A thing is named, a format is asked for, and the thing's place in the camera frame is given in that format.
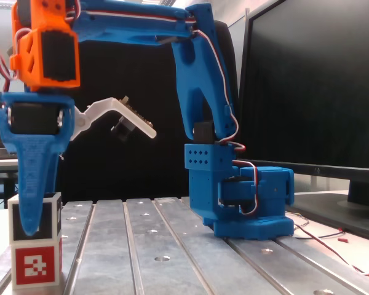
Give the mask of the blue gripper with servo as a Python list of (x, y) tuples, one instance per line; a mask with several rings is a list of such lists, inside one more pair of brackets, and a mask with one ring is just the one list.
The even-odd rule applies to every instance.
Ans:
[(53, 193), (59, 154), (74, 131), (74, 101), (67, 95), (6, 92), (0, 100), (0, 136), (17, 154), (19, 213), (23, 231), (38, 231), (43, 198)]

